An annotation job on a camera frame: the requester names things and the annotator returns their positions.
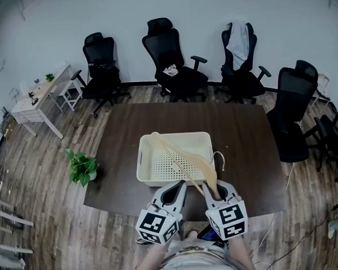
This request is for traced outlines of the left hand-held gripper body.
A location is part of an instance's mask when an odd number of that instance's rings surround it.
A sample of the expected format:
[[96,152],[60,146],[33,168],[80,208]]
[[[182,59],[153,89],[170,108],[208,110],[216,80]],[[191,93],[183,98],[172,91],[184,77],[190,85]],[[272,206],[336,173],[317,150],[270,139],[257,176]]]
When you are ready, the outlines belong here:
[[184,202],[170,206],[149,203],[139,215],[135,230],[146,242],[166,245],[179,231]]

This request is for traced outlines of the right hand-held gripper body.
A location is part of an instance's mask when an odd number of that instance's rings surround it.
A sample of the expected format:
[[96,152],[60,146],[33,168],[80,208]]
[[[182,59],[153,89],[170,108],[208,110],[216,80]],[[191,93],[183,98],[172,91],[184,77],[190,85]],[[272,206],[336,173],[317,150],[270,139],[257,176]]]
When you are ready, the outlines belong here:
[[216,209],[207,210],[205,214],[222,241],[248,232],[248,216],[243,200],[225,202]]

